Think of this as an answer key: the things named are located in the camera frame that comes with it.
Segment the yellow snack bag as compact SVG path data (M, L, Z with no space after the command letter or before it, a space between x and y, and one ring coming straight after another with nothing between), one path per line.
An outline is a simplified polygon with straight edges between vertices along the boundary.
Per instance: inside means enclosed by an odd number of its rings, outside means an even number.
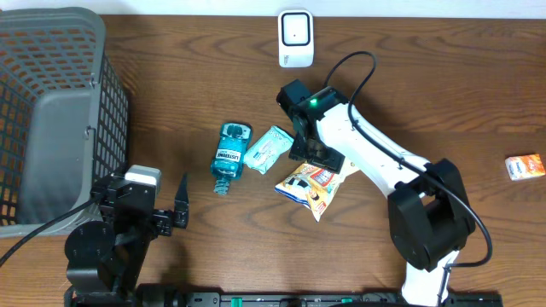
M345 159L340 173L304 163L285 180L275 186L275 191L312 212L318 223L346 178L360 169Z

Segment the teal wet wipes pack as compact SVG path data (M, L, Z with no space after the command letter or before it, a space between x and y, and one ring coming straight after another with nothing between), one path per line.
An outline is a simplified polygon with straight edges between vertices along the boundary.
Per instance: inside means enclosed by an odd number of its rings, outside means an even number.
M293 145L293 138L276 125L264 133L244 156L244 163L264 175Z

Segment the blue Listerine mouthwash bottle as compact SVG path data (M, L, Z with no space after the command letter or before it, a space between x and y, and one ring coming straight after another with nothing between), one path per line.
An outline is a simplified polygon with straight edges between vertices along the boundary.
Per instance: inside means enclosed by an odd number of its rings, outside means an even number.
M230 182L241 177L244 156L252 139L250 125L224 123L219 133L218 148L212 159L210 171L216 178L214 192L226 195Z

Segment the orange small box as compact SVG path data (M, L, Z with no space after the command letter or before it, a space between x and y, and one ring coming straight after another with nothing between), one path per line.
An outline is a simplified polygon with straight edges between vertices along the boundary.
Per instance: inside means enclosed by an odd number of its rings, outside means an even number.
M533 179L545 175L539 154L513 156L505 159L508 176L512 181Z

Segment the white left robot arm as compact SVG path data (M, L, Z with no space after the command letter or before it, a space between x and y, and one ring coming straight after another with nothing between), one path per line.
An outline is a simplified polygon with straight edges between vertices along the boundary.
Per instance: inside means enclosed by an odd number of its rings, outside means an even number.
M65 306L185 306L176 287L137 283L150 243L185 229L189 222L187 177L172 210L154 207L158 188L112 174L91 190L102 218L83 223L67 237Z

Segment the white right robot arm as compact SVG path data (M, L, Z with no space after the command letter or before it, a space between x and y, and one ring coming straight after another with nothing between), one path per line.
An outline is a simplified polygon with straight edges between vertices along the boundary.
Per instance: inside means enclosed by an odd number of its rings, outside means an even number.
M333 173L352 162L386 197L390 236L407 263L405 302L442 304L448 298L447 268L476 229L456 166L447 159L431 163L400 147L331 86L312 94L294 80L281 87L276 101L295 131L290 159Z

